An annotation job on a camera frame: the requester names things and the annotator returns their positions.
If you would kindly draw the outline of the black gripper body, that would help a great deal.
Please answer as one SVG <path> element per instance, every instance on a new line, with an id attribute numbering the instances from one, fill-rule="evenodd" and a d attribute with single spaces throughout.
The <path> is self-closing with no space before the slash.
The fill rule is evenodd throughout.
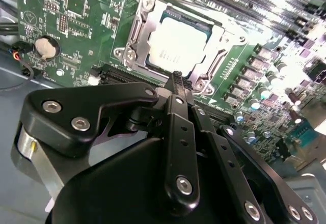
<path id="1" fill-rule="evenodd" d="M 61 190 L 52 223 L 240 223 L 216 167 L 198 156 L 200 202 L 172 216 L 160 194 L 163 143 L 141 141 L 77 174 Z"/>

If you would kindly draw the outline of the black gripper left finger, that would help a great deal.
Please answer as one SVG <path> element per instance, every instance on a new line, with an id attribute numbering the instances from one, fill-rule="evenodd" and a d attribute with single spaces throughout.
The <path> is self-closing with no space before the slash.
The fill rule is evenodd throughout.
<path id="1" fill-rule="evenodd" d="M 23 103 L 15 139 L 52 199 L 91 168 L 90 149 L 114 138 L 147 132 L 163 143 L 160 194 L 173 210 L 199 203 L 194 124 L 179 71 L 162 88 L 144 82 L 34 91 Z"/>

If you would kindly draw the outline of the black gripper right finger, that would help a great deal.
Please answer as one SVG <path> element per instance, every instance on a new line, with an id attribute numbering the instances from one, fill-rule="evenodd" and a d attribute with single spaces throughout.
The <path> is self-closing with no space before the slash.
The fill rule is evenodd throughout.
<path id="1" fill-rule="evenodd" d="M 221 125 L 215 130 L 209 115 L 194 103 L 191 81 L 183 81 L 192 118 L 210 160 L 225 182 L 232 223 L 318 223 L 312 209 L 247 144 L 240 130 Z"/>

